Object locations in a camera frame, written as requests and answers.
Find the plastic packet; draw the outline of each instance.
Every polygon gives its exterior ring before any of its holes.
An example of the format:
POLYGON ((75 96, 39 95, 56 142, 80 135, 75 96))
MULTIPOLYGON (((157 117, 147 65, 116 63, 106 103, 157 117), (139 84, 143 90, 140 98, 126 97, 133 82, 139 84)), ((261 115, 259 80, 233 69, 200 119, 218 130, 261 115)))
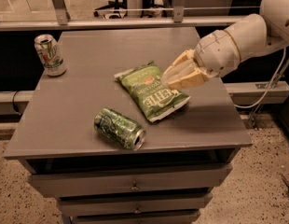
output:
POLYGON ((189 95, 178 90, 164 88, 161 76, 162 73, 154 62, 115 74, 117 81, 151 122, 167 117, 190 99, 189 95))

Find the floor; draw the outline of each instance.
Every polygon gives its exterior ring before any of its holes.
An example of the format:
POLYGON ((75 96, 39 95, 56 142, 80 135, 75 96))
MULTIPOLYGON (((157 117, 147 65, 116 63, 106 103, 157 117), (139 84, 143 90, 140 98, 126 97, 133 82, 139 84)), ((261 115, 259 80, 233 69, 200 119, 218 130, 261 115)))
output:
MULTIPOLYGON (((289 179, 289 140, 275 116, 257 115, 255 130, 241 115, 253 146, 233 160, 233 170, 213 189, 196 224, 289 224, 289 196, 281 179, 289 179)), ((0 123, 0 224, 62 224, 52 199, 43 198, 27 182, 28 172, 2 155, 17 123, 0 123)))

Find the drawer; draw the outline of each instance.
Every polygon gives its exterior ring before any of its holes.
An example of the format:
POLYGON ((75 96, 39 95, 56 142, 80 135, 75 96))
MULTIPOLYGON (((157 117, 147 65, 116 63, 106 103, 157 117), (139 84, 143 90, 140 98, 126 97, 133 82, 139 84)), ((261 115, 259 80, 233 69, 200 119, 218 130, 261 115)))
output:
POLYGON ((110 214, 141 214, 160 211, 195 210, 211 200, 211 193, 193 190, 142 192, 139 195, 107 195, 107 197, 59 201, 58 208, 68 217, 110 214))
POLYGON ((190 224, 198 219, 200 211, 160 212, 140 215, 113 215, 102 217, 75 217, 74 224, 190 224))
POLYGON ((44 197, 73 197, 138 191, 219 186, 231 164, 156 167, 56 175, 31 175, 29 183, 44 197))

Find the white can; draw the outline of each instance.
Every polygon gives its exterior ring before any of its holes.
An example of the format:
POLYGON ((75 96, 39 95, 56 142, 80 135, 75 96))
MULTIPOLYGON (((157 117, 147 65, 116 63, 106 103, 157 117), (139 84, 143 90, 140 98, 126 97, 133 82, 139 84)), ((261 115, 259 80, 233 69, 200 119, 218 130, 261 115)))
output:
POLYGON ((48 76, 60 76, 66 71, 58 43, 52 35, 37 36, 34 39, 34 47, 48 76))

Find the drawer handle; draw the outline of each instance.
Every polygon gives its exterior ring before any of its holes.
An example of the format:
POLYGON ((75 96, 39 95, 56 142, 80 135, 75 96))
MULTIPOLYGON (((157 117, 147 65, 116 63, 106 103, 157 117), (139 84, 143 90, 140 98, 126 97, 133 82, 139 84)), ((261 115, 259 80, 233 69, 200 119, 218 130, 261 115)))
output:
POLYGON ((137 207, 136 208, 136 210, 134 211, 134 214, 141 214, 142 213, 142 211, 141 210, 139 210, 139 208, 137 207))
POLYGON ((139 191, 139 187, 137 187, 136 183, 133 184, 133 187, 131 188, 131 191, 139 191))

